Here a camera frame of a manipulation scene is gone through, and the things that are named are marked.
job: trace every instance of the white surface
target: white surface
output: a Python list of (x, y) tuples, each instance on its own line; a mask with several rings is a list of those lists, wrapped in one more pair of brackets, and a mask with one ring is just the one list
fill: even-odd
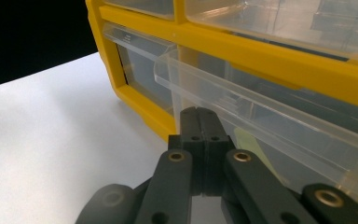
[[(166, 147), (98, 54), (0, 85), (0, 223), (75, 223), (99, 188), (150, 177)], [(192, 223), (224, 223), (212, 200), (195, 200)]]

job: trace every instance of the screw hole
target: screw hole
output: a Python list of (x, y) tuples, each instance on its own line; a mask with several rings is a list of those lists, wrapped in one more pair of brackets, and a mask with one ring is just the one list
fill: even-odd
[(103, 205), (106, 207), (114, 207), (124, 199), (124, 195), (120, 192), (110, 191), (104, 194), (103, 196)]
[(237, 152), (234, 154), (234, 159), (237, 161), (249, 161), (251, 156), (244, 152)]
[(324, 203), (330, 207), (341, 207), (344, 201), (336, 195), (334, 191), (327, 189), (319, 189), (315, 191), (315, 196), (319, 202)]
[(168, 223), (168, 216), (164, 213), (156, 213), (152, 216), (153, 224), (166, 224)]
[(184, 158), (185, 155), (180, 152), (173, 152), (169, 156), (170, 161), (182, 161)]
[(299, 224), (300, 223), (300, 220), (298, 220), (298, 218), (291, 213), (282, 213), (281, 220), (283, 221), (284, 224)]

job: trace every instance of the transparent drawer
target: transparent drawer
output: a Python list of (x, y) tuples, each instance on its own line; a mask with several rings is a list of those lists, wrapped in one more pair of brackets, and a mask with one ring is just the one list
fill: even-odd
[(173, 20), (173, 0), (105, 0), (105, 3)]
[(358, 0), (186, 0), (186, 16), (271, 44), (358, 58)]
[[(322, 182), (343, 189), (358, 201), (358, 130), (339, 127), (323, 120), (328, 118), (293, 108), (296, 104), (302, 108), (301, 104), (319, 103), (320, 106), (304, 109), (314, 112), (324, 109), (324, 103), (330, 105), (333, 99), (323, 103), (319, 95), (310, 98), (315, 101), (310, 103), (309, 96), (303, 100), (295, 97), (304, 92), (285, 92), (228, 63), (209, 63), (215, 68), (205, 66), (208, 63), (203, 60), (207, 59), (195, 57), (192, 50), (179, 49), (156, 61), (156, 82), (172, 91), (177, 121), (180, 111), (189, 106), (210, 108), (218, 114), (236, 146), (255, 152), (285, 186), (300, 192), (305, 185)], [(345, 119), (358, 113), (358, 108), (344, 108), (351, 111), (341, 111)]]
[(117, 43), (127, 83), (172, 113), (171, 91), (154, 80), (153, 66), (158, 56), (175, 49), (176, 45), (113, 23), (104, 25), (103, 35)]

